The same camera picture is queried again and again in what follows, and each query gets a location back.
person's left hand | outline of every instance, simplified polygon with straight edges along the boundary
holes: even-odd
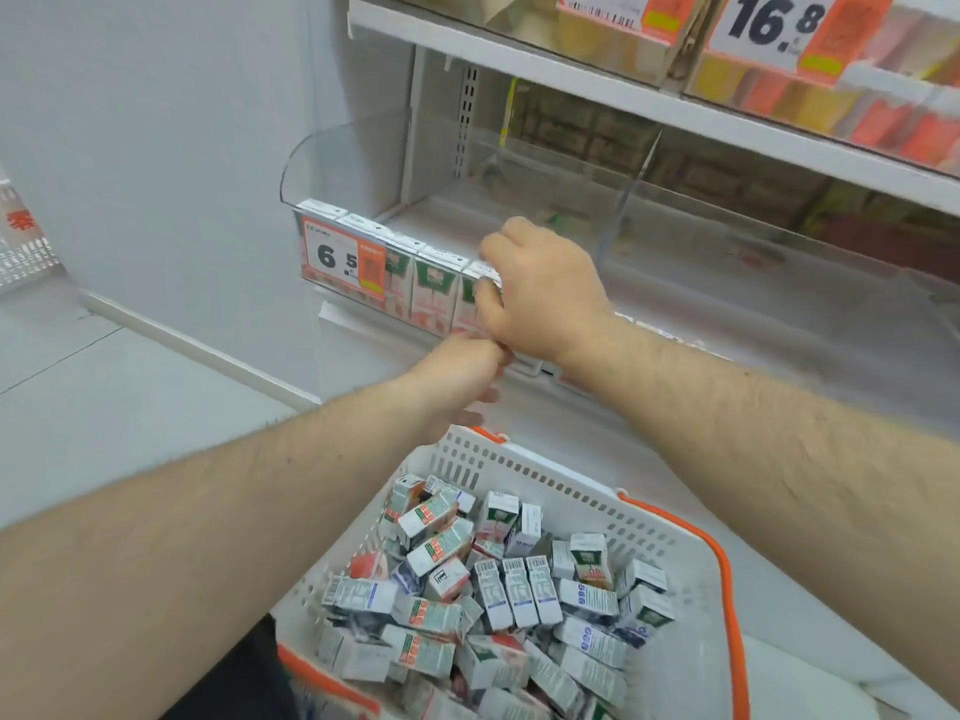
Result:
[[[499,399],[493,384],[513,354],[487,338],[458,334],[445,338],[397,381],[423,414],[425,445],[433,445],[451,424],[479,427],[483,415],[467,408],[475,401]]]

tile grout line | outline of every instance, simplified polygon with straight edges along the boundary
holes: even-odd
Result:
[[[66,356],[64,356],[64,357],[62,357],[62,358],[60,358],[60,359],[57,359],[56,361],[54,361],[54,362],[51,363],[50,365],[44,366],[44,367],[43,367],[40,371],[38,371],[37,373],[31,374],[30,376],[28,376],[28,377],[25,378],[25,379],[20,379],[20,381],[16,382],[16,384],[12,384],[11,386],[7,386],[5,389],[3,389],[2,391],[0,391],[0,397],[3,397],[7,392],[11,392],[12,390],[16,389],[16,388],[17,388],[18,386],[20,386],[21,384],[26,384],[28,381],[30,381],[31,379],[33,379],[33,378],[35,378],[35,377],[37,377],[37,376],[40,376],[40,375],[43,374],[44,372],[49,372],[51,369],[54,368],[54,366],[57,366],[57,365],[59,365],[59,364],[62,364],[62,363],[65,362],[67,359],[69,359],[69,358],[71,358],[71,357],[73,357],[73,356],[76,356],[76,355],[77,355],[78,353],[80,353],[81,351],[86,351],[86,350],[89,349],[91,346],[94,346],[95,344],[99,344],[103,339],[109,338],[109,337],[113,336],[114,333],[116,333],[117,331],[122,331],[122,330],[124,330],[124,327],[123,327],[122,325],[118,325],[116,328],[114,328],[114,329],[113,329],[112,331],[110,331],[109,333],[103,334],[100,338],[97,338],[96,340],[91,340],[90,343],[88,343],[87,345],[85,345],[83,348],[78,348],[76,351],[73,351],[72,353],[68,353]]]

white wall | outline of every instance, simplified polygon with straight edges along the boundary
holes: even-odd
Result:
[[[403,106],[346,0],[3,0],[0,161],[80,285],[317,391],[287,156]]]

person's right arm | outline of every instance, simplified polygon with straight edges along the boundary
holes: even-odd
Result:
[[[587,253],[521,217],[481,254],[493,337],[617,410],[703,504],[960,709],[960,445],[614,315]]]

hand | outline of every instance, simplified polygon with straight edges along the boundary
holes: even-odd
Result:
[[[401,376],[397,381],[404,399],[410,399],[425,418],[423,443],[436,443],[451,424],[483,424],[483,415],[467,408],[475,401],[491,404],[499,399],[493,384],[512,360],[510,351],[488,338],[458,334],[443,340]]]
[[[480,243],[503,292],[480,283],[477,309],[493,338],[514,351],[567,366],[614,309],[590,255],[529,219],[514,216]]]

